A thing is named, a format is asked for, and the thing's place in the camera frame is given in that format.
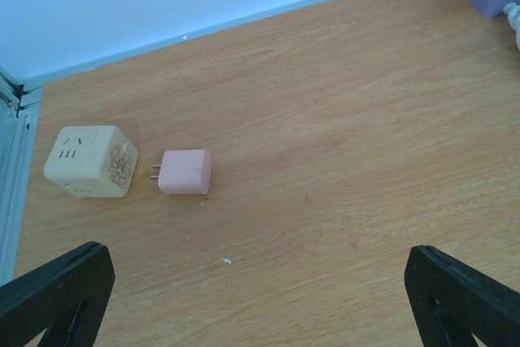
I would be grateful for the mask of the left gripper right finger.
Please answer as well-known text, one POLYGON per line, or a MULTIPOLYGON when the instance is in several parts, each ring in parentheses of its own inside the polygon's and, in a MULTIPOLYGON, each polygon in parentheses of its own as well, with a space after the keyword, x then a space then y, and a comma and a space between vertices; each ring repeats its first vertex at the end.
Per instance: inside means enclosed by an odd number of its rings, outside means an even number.
POLYGON ((519 345, 519 292, 430 245, 411 248, 404 281, 423 345, 519 345))

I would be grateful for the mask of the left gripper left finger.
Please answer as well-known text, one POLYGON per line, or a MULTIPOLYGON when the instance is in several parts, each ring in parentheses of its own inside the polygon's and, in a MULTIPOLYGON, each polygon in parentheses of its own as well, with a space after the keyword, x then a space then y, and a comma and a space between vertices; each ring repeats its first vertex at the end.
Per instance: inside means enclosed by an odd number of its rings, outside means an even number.
POLYGON ((1 345, 94 345, 114 283, 108 248, 90 241, 4 284, 1 345))

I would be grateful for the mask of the beige cube socket adapter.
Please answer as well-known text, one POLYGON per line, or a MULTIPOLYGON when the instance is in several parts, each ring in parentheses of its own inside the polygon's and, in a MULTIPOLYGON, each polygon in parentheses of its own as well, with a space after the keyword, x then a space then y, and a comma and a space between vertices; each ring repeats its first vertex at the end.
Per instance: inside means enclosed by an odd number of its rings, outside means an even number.
POLYGON ((137 160, 137 148, 114 125, 67 126, 45 162, 44 176, 75 197, 123 197, 137 160))

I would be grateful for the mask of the pink plug adapter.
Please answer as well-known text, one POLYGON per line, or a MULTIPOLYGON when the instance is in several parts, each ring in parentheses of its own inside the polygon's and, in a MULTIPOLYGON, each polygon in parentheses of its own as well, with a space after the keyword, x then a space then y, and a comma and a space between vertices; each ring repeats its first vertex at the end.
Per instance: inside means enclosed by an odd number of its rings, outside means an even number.
POLYGON ((208 149, 166 150, 150 179, 167 195, 206 195, 209 191, 212 157, 208 149))

